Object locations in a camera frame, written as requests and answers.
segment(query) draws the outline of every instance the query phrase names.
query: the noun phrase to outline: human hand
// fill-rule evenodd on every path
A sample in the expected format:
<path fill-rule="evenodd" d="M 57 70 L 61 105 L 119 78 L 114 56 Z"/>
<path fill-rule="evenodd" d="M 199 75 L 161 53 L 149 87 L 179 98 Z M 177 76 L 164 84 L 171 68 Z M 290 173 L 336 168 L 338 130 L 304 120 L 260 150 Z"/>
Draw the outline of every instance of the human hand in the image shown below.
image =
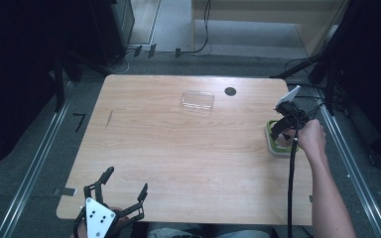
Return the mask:
<path fill-rule="evenodd" d="M 283 134 L 287 134 L 294 138 L 295 130 L 286 130 Z M 327 165 L 327 158 L 324 152 L 326 145 L 326 137 L 323 127 L 317 119 L 309 121 L 303 129 L 299 131 L 299 146 L 305 151 L 311 166 L 318 164 Z"/>
<path fill-rule="evenodd" d="M 119 210 L 121 211 L 122 209 L 119 208 L 119 207 L 109 207 L 110 210 Z M 123 222 L 129 220 L 129 218 L 127 216 L 124 216 L 124 217 L 121 217 L 117 223 L 116 223 L 116 227 L 119 227 Z M 85 227 L 85 224 L 84 224 L 84 221 L 82 220 L 81 223 L 79 224 L 78 226 L 78 237 L 79 238 L 86 238 L 87 237 L 87 234 L 86 234 L 86 227 Z"/>

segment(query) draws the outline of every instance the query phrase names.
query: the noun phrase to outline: wooden table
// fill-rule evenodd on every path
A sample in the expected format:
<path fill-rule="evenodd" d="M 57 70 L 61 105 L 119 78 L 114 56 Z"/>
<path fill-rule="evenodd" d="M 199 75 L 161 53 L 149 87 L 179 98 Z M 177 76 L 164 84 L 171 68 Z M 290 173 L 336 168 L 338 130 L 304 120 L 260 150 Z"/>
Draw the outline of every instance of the wooden table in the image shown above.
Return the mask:
<path fill-rule="evenodd" d="M 213 107 L 182 106 L 188 89 L 212 93 Z M 58 217 L 75 218 L 82 188 L 113 166 L 104 201 L 128 207 L 147 182 L 146 221 L 286 224 L 289 159 L 270 154 L 265 126 L 281 118 L 273 109 L 287 92 L 281 79 L 109 75 L 66 184 L 78 193 L 62 197 Z M 312 224 L 311 194 L 299 151 L 295 225 Z"/>
<path fill-rule="evenodd" d="M 209 20 L 295 24 L 308 56 L 316 54 L 349 0 L 211 0 Z M 192 0 L 194 21 L 204 19 L 206 0 Z"/>

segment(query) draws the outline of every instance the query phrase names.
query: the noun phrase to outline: green object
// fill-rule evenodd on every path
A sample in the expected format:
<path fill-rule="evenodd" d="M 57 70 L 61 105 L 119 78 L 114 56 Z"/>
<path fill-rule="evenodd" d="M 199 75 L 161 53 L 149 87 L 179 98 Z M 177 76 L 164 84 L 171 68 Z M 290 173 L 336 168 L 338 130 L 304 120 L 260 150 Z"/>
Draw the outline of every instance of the green object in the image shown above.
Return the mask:
<path fill-rule="evenodd" d="M 271 138 L 271 128 L 274 126 L 274 124 L 277 122 L 277 120 L 271 120 L 267 123 L 266 127 L 266 133 L 267 133 L 267 141 L 268 141 L 268 149 L 271 152 L 271 154 L 279 157 L 289 157 L 292 153 L 292 145 L 288 147 L 280 146 L 277 142 L 273 141 Z"/>

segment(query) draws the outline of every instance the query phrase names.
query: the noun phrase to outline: jeans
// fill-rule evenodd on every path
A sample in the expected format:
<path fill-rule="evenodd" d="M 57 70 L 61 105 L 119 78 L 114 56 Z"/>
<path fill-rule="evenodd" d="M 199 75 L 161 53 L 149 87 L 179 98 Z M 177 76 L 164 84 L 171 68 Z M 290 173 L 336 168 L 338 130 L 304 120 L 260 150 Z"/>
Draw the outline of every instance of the jeans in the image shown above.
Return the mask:
<path fill-rule="evenodd" d="M 150 223 L 147 238 L 270 238 L 271 226 Z"/>

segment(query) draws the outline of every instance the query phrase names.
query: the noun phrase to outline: black cable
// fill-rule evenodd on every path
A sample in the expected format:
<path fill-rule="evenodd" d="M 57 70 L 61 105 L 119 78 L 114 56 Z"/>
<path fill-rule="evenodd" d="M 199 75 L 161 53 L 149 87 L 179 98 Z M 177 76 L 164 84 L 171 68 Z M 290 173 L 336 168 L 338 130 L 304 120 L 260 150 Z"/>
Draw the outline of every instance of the black cable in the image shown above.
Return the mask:
<path fill-rule="evenodd" d="M 199 50 L 197 50 L 197 51 L 193 51 L 193 52 L 181 52 L 181 54 L 196 54 L 196 53 L 199 53 L 208 44 L 208 21 L 209 21 L 210 10 L 211 10 L 211 0 L 207 0 L 206 1 L 206 5 L 205 5 L 205 9 L 204 9 L 204 12 L 203 12 L 203 22 L 204 22 L 204 27 L 205 27 L 205 42 L 204 42 L 203 46 Z M 176 52 L 157 52 L 157 53 L 176 54 Z"/>
<path fill-rule="evenodd" d="M 81 209 L 81 212 L 79 213 L 78 217 L 76 218 L 75 222 L 73 223 L 73 237 L 78 237 L 78 226 L 81 223 L 81 220 L 85 217 L 85 206 Z"/>
<path fill-rule="evenodd" d="M 309 117 L 309 119 L 314 119 L 318 113 L 318 111 L 320 110 L 320 108 L 324 106 L 324 102 L 321 102 L 318 106 L 316 106 L 312 111 L 308 112 L 306 114 L 307 117 Z"/>
<path fill-rule="evenodd" d="M 300 118 L 299 118 L 299 113 L 298 109 L 294 104 L 291 104 L 293 108 L 295 109 L 296 113 L 296 133 L 295 137 L 293 139 L 293 145 L 292 145 L 292 151 L 290 154 L 290 172 L 289 172 L 289 189 L 287 192 L 287 233 L 288 237 L 292 238 L 293 237 L 293 181 L 294 181 L 294 174 L 295 174 L 295 163 L 296 163 L 296 150 L 298 146 L 298 141 L 299 141 L 299 127 L 300 127 Z"/>
<path fill-rule="evenodd" d="M 303 87 L 313 87 L 313 88 L 317 88 L 317 89 L 320 89 L 320 90 L 324 90 L 323 87 L 318 86 L 318 85 L 311 84 L 311 83 L 309 83 L 309 82 L 300 83 L 300 82 L 290 82 L 290 81 L 286 81 L 286 83 L 287 83 L 287 85 L 300 85 L 300 86 L 303 86 Z"/>
<path fill-rule="evenodd" d="M 316 97 L 316 96 L 295 96 L 295 98 L 309 98 L 309 99 L 317 99 L 320 101 L 324 101 L 323 97 Z"/>
<path fill-rule="evenodd" d="M 287 70 L 287 66 L 289 65 L 290 62 L 292 62 L 292 61 L 296 61 L 296 60 L 301 60 L 301 62 L 303 62 L 303 61 L 305 61 L 305 60 L 309 61 L 309 58 L 291 59 L 290 61 L 286 62 L 286 64 L 284 65 L 284 71 Z M 305 68 L 303 68 L 303 71 L 304 71 L 307 75 L 311 74 L 311 73 L 308 72 Z"/>

